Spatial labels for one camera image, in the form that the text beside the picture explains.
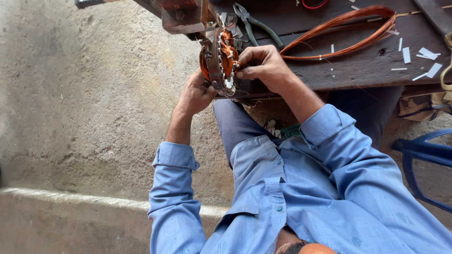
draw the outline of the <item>blue jeans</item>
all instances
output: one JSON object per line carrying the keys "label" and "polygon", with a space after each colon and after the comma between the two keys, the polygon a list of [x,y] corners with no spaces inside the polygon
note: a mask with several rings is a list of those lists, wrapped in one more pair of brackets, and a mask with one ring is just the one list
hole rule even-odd
{"label": "blue jeans", "polygon": [[[339,90],[330,93],[327,103],[353,117],[356,120],[355,127],[369,136],[372,139],[372,147],[378,149],[385,125],[402,91],[403,86],[367,88],[365,91],[362,89]],[[267,135],[279,146],[285,140],[273,136],[260,126],[240,103],[219,99],[214,103],[213,111],[230,167],[232,149],[242,141]]]}

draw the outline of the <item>scissors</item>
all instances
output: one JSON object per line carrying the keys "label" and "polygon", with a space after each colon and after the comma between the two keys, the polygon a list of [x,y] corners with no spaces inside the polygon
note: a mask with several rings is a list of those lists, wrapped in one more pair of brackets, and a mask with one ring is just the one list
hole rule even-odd
{"label": "scissors", "polygon": [[276,41],[276,45],[279,49],[284,48],[284,43],[281,41],[279,36],[266,24],[258,21],[257,19],[250,16],[250,14],[246,11],[246,9],[238,3],[234,3],[232,6],[234,8],[234,12],[237,16],[239,16],[243,23],[245,24],[246,32],[248,33],[248,37],[250,38],[251,43],[256,47],[259,46],[259,43],[254,38],[253,29],[251,24],[254,24],[258,27],[261,27],[264,31],[266,31],[270,37]]}
{"label": "scissors", "polygon": [[[433,0],[414,1],[425,14],[425,16],[427,16],[436,30],[444,36],[446,46],[451,50],[452,53],[452,17],[448,15],[447,12]],[[441,87],[445,91],[452,91],[452,85],[447,85],[446,83],[444,83],[444,76],[446,76],[446,73],[451,69],[452,57],[451,64],[443,70],[440,76]]]}

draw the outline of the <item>concrete floor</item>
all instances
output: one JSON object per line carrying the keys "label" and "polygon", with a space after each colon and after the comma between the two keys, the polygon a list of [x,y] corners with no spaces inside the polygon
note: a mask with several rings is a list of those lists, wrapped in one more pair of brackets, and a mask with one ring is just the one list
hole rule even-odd
{"label": "concrete floor", "polygon": [[[155,151],[199,50],[131,0],[84,10],[72,0],[0,1],[1,186],[147,200]],[[250,113],[258,122],[289,124],[284,105],[261,110],[269,103]],[[400,164],[390,149],[396,138],[451,123],[448,115],[432,122],[393,117],[381,150]],[[233,178],[212,106],[194,117],[192,146],[201,163],[195,198],[229,206]],[[419,163],[417,170],[426,192],[452,205],[451,169]],[[426,207],[452,228],[450,214]]]}

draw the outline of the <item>shirt cuff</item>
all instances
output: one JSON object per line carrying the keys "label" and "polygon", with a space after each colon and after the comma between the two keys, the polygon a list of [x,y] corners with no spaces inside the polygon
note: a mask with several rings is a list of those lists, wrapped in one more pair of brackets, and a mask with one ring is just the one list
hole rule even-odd
{"label": "shirt cuff", "polygon": [[300,126],[300,134],[309,148],[314,150],[325,140],[355,122],[355,119],[335,106],[326,104]]}
{"label": "shirt cuff", "polygon": [[157,154],[152,166],[156,167],[158,165],[191,170],[199,168],[199,162],[195,160],[195,154],[191,146],[166,141],[162,142],[157,148]]}

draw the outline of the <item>wooden workbench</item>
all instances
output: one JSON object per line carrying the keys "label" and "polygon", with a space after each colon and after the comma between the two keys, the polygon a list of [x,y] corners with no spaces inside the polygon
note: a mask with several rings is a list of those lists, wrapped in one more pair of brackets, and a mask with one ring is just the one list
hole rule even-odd
{"label": "wooden workbench", "polygon": [[[452,5],[452,0],[435,0],[441,6]],[[213,3],[218,13],[233,13],[232,5],[235,1],[223,0]],[[353,10],[352,5],[359,8],[370,5],[384,5],[397,12],[409,13],[419,10],[412,0],[356,0],[351,3],[348,0],[329,0],[324,6],[316,10],[310,10],[299,4],[296,0],[243,0],[237,1],[247,9],[251,16],[271,27],[288,45],[294,39],[309,29]],[[400,35],[392,35],[367,48],[339,57],[313,61],[286,61],[290,69],[305,84],[313,90],[335,90],[367,87],[381,87],[393,85],[417,85],[439,83],[440,72],[450,64],[451,51],[446,47],[443,39],[436,33],[433,26],[423,14],[410,14],[397,17],[395,27]],[[239,21],[239,27],[246,34],[244,25]],[[261,45],[274,44],[274,41],[253,25],[254,35]],[[320,36],[307,41],[313,46],[300,45],[290,50],[287,55],[312,56],[331,52],[331,44],[335,51],[349,47],[372,34],[376,29],[357,29],[339,31]],[[402,47],[410,47],[411,63],[404,64],[402,52],[398,51],[399,39],[403,38]],[[434,53],[441,53],[436,60],[417,57],[418,50],[422,47]],[[442,64],[441,70],[432,78],[423,77],[416,81],[413,78],[427,72],[435,63]],[[406,71],[391,71],[392,68],[408,68]],[[237,98],[274,96],[262,83],[258,81],[242,81],[242,89],[249,94],[236,93]]]}

